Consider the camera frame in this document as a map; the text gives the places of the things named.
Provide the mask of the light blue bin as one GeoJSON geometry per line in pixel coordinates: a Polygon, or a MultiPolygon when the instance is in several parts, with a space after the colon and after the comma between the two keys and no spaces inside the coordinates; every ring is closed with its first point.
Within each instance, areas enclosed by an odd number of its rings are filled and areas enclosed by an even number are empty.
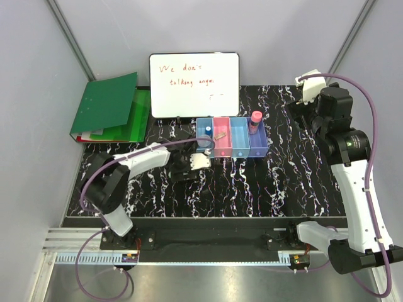
{"type": "MultiPolygon", "coordinates": [[[[213,118],[198,118],[196,120],[196,137],[198,138],[200,135],[206,134],[205,128],[210,126],[213,132],[213,118]]],[[[207,148],[198,148],[198,144],[196,143],[196,151],[198,153],[204,153],[207,148]]]]}
{"type": "Polygon", "coordinates": [[[231,117],[232,158],[246,158],[250,152],[249,132],[245,117],[231,117]]]}

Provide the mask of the purple plastic bin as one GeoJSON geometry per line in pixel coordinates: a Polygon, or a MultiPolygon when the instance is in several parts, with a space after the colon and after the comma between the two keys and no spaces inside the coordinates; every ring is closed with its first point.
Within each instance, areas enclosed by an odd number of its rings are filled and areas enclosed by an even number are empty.
{"type": "Polygon", "coordinates": [[[263,158],[268,153],[268,140],[266,137],[266,130],[263,122],[261,121],[258,125],[255,134],[250,133],[249,124],[251,118],[247,117],[247,130],[249,134],[249,144],[250,151],[248,157],[250,158],[263,158]]]}

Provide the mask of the small white eraser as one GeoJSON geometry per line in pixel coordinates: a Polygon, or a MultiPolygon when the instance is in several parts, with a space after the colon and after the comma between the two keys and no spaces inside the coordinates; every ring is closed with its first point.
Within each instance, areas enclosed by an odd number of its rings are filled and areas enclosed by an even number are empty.
{"type": "Polygon", "coordinates": [[[227,135],[226,132],[221,132],[221,133],[218,133],[217,135],[215,135],[214,139],[220,140],[221,138],[225,137],[226,135],[227,135]]]}

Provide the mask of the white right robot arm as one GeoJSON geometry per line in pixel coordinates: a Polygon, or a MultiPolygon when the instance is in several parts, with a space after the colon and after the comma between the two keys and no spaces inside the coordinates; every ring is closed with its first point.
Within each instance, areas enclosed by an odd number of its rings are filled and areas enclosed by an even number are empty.
{"type": "Polygon", "coordinates": [[[375,186],[365,175],[371,155],[367,135],[351,127],[353,98],[338,84],[302,84],[303,98],[288,104],[297,125],[312,130],[315,142],[336,178],[348,222],[348,234],[314,221],[286,233],[292,249],[309,244],[323,252],[339,274],[402,261],[383,223],[375,186]]]}

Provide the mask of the pink plastic bin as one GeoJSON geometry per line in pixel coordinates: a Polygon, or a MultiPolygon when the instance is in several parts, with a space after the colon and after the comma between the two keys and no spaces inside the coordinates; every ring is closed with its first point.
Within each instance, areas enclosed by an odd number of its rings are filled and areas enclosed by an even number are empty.
{"type": "Polygon", "coordinates": [[[214,157],[231,157],[232,137],[229,117],[213,118],[213,139],[215,141],[214,157]],[[220,140],[215,140],[214,136],[221,132],[226,132],[227,135],[220,140]]]}

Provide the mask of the clear jar of clips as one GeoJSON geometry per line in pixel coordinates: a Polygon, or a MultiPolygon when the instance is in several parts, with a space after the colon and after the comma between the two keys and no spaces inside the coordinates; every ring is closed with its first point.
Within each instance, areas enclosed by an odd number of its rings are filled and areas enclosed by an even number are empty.
{"type": "Polygon", "coordinates": [[[207,134],[200,135],[197,140],[198,148],[210,148],[212,144],[211,140],[212,139],[210,135],[207,134]]]}

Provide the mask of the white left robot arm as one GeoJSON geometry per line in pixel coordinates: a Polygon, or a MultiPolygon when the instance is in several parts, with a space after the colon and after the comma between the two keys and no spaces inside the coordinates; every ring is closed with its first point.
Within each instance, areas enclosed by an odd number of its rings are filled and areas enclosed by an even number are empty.
{"type": "Polygon", "coordinates": [[[123,207],[128,183],[138,175],[158,167],[167,167],[171,179],[183,182],[196,177],[208,167],[205,154],[183,148],[180,143],[152,143],[125,154],[98,154],[79,185],[80,204],[84,211],[101,218],[104,239],[122,249],[136,247],[138,228],[123,207]]]}

